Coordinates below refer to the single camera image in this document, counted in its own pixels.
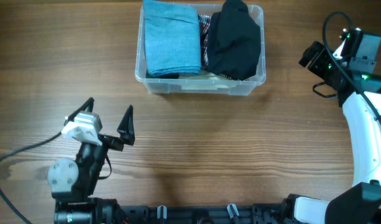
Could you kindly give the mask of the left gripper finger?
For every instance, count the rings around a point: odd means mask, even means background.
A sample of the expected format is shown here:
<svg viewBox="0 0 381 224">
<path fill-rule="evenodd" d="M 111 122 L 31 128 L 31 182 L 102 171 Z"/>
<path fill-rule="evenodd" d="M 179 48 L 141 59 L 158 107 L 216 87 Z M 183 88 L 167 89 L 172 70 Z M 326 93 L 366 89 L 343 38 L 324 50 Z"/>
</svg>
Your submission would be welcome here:
<svg viewBox="0 0 381 224">
<path fill-rule="evenodd" d="M 65 118 L 65 121 L 66 122 L 74 121 L 74 117 L 81 111 L 92 112 L 93 106 L 94 106 L 94 98 L 90 97 L 77 110 L 75 110 L 74 112 L 72 112 L 72 114 L 67 116 Z"/>
<path fill-rule="evenodd" d="M 133 110 L 133 106 L 129 105 L 124 114 L 124 117 L 122 118 L 119 126 L 117 127 L 117 132 L 119 133 L 121 139 L 135 138 Z"/>
</svg>

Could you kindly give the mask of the black garment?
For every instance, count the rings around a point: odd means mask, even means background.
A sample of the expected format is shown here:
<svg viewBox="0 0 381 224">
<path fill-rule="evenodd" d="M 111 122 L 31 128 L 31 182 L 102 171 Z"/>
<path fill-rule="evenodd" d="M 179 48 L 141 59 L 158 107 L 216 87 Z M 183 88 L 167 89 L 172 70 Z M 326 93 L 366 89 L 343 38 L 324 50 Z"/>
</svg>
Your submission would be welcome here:
<svg viewBox="0 0 381 224">
<path fill-rule="evenodd" d="M 208 33 L 208 71 L 231 80 L 256 74 L 261 53 L 260 26 L 241 0 L 227 0 L 211 16 Z"/>
</svg>

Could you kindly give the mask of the cream cloth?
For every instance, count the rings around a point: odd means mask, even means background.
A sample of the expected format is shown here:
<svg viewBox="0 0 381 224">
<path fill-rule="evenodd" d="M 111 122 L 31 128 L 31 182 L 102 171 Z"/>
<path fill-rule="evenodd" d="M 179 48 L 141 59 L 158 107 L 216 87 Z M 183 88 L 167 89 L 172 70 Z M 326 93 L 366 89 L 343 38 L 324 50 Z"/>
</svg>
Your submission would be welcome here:
<svg viewBox="0 0 381 224">
<path fill-rule="evenodd" d="M 207 72 L 206 70 L 200 70 L 199 74 L 189 74 L 189 73 L 182 73 L 180 74 L 179 80 L 201 80 L 201 83 L 187 83 L 185 85 L 208 85 L 212 86 L 215 85 L 217 88 L 233 88 L 236 86 L 236 84 L 233 83 L 233 80 L 229 80 L 227 78 L 221 77 L 219 75 Z M 209 81 L 229 81 L 229 84 L 216 84 L 216 83 L 209 83 Z"/>
</svg>

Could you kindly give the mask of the blue denim cloth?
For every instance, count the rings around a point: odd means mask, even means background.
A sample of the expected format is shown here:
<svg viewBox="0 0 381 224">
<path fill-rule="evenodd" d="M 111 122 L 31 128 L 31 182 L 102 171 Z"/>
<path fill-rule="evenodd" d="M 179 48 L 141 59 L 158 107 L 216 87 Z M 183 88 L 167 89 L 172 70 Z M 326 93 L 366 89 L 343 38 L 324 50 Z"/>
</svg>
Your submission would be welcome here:
<svg viewBox="0 0 381 224">
<path fill-rule="evenodd" d="M 195 8 L 144 1 L 145 59 L 148 73 L 198 74 L 201 70 L 200 25 Z"/>
</svg>

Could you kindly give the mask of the plaid shirt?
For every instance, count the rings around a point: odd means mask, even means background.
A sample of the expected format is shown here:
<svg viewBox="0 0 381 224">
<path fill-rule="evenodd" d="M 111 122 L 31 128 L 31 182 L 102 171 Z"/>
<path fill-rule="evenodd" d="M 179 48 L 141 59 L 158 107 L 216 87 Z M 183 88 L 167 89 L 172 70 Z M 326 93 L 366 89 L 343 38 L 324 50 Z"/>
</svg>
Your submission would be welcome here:
<svg viewBox="0 0 381 224">
<path fill-rule="evenodd" d="M 199 25 L 200 25 L 200 47 L 201 47 L 201 68 L 208 71 L 208 35 L 211 23 L 211 17 L 207 15 L 198 14 Z M 239 80 L 238 78 L 232 76 L 228 72 L 218 74 L 221 77 L 227 78 L 229 80 Z"/>
</svg>

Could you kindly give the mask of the green garment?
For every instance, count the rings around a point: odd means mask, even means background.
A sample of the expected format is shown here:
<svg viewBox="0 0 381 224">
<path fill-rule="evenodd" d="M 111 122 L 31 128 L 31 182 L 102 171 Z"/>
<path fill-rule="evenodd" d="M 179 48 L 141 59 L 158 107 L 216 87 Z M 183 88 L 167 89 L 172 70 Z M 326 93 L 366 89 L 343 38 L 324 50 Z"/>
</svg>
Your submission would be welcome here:
<svg viewBox="0 0 381 224">
<path fill-rule="evenodd" d="M 161 79 L 178 79 L 180 76 L 179 73 L 167 73 L 163 75 L 151 75 L 149 71 L 146 71 L 145 77 L 146 78 L 161 78 Z"/>
</svg>

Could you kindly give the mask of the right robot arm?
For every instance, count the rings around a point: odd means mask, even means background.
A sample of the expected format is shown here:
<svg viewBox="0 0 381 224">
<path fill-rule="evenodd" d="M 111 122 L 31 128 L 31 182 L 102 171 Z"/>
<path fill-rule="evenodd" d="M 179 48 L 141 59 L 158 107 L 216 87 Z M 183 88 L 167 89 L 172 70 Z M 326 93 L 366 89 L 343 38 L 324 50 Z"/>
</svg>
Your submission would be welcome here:
<svg viewBox="0 0 381 224">
<path fill-rule="evenodd" d="M 331 201 L 290 195 L 280 218 L 298 223 L 381 223 L 381 76 L 373 73 L 381 36 L 344 29 L 328 52 L 315 41 L 299 63 L 335 90 L 352 144 L 352 187 Z"/>
</svg>

